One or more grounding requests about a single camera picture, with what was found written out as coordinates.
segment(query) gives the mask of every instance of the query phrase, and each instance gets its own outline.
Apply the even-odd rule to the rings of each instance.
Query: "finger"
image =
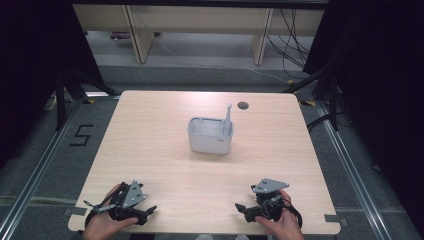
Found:
[[[122,221],[117,221],[117,222],[115,222],[115,225],[119,230],[121,230],[121,229],[129,227],[133,224],[136,224],[137,222],[138,222],[138,218],[133,217],[133,218],[124,219]]]
[[[288,209],[284,208],[283,212],[281,213],[281,218],[284,219],[294,219],[296,220],[296,216],[294,215],[294,213],[290,212]]]
[[[116,191],[116,189],[118,189],[119,188],[119,186],[120,186],[121,184],[116,184],[115,185],[115,187],[113,187],[107,194],[106,194],[106,197],[105,198],[107,198],[110,194],[112,194],[114,191]]]
[[[279,189],[278,191],[281,193],[281,195],[283,195],[284,199],[291,202],[291,197],[289,196],[289,194],[286,193],[286,191],[284,191],[283,189]]]
[[[258,222],[259,224],[261,224],[262,226],[264,226],[266,228],[265,232],[267,234],[273,233],[274,229],[275,229],[275,222],[270,221],[264,217],[261,216],[256,216],[255,217],[255,221]]]

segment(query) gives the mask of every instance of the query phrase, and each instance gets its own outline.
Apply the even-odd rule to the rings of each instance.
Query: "hand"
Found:
[[[290,196],[282,189],[279,190],[283,198],[291,202]],[[270,221],[262,216],[256,216],[255,221],[266,228],[266,234],[272,234],[279,240],[303,240],[303,234],[297,224],[296,217],[283,208],[278,222]]]
[[[120,184],[116,185],[112,190],[106,194],[108,197]],[[105,206],[110,204],[110,200],[106,202]],[[109,212],[95,214],[88,223],[82,234],[85,240],[107,240],[115,235],[120,230],[137,223],[137,218],[128,218],[122,221],[115,221],[109,216]]]

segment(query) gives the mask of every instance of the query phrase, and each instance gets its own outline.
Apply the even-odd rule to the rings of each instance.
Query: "wooden table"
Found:
[[[227,155],[190,150],[192,117],[225,118],[232,102],[234,135]],[[249,108],[237,107],[247,102]],[[146,200],[158,208],[131,232],[264,234],[247,223],[234,203],[256,206],[250,188],[262,178],[287,182],[303,216],[304,234],[337,234],[339,223],[296,97],[277,93],[126,91],[116,107],[87,177],[83,200],[100,203],[117,183],[143,183]],[[84,229],[72,215],[69,228]]]

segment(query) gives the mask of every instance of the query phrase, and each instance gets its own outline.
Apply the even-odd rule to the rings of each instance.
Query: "black strap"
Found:
[[[291,204],[290,201],[288,201],[288,200],[286,200],[284,198],[283,198],[283,201],[289,204],[289,206],[287,206],[287,205],[284,204],[283,205],[283,208],[285,208],[285,209],[289,210],[291,213],[293,213],[293,215],[297,219],[297,224],[299,225],[299,228],[302,228],[303,219],[302,219],[302,215],[300,214],[300,212],[297,211],[297,209],[293,207],[293,204]]]
[[[91,219],[96,215],[97,213],[93,210],[90,211],[90,213],[87,215],[87,218],[85,218],[85,227],[87,227],[88,223],[91,221]]]

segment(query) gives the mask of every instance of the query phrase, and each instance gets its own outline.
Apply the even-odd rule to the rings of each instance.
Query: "metal rail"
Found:
[[[317,102],[318,112],[321,116],[328,114],[327,109],[325,108],[324,103]],[[353,163],[350,155],[343,144],[343,141],[337,131],[334,131],[328,120],[324,121],[325,128],[327,130],[328,135],[334,145],[334,148],[339,155],[340,161],[343,164],[343,167],[346,171],[346,174],[349,177],[349,180],[352,184],[353,189],[358,197],[358,200],[364,210],[365,215],[370,222],[371,228],[374,231],[377,239],[381,240],[390,240],[393,239],[390,236],[390,233],[387,229],[387,226],[384,222],[383,217],[377,209],[374,201],[372,200],[364,182],[362,181],[361,176],[356,170],[355,164]]]
[[[52,139],[49,142],[49,145],[41,156],[37,166],[29,177],[27,183],[20,192],[19,196],[16,198],[16,201],[13,204],[12,208],[9,210],[9,213],[1,222],[1,239],[8,240],[12,237],[13,232],[18,226],[18,223],[21,220],[23,214],[25,213],[25,210],[28,207],[32,196],[40,185],[43,176],[46,173],[52,161],[52,158],[56,153],[56,150],[67,131],[69,123],[72,120],[72,117],[75,115],[76,110],[81,105],[81,102],[82,100],[74,100],[71,105],[71,108],[69,109],[69,116],[65,121],[65,124],[63,124],[61,129],[57,130],[54,133]]]

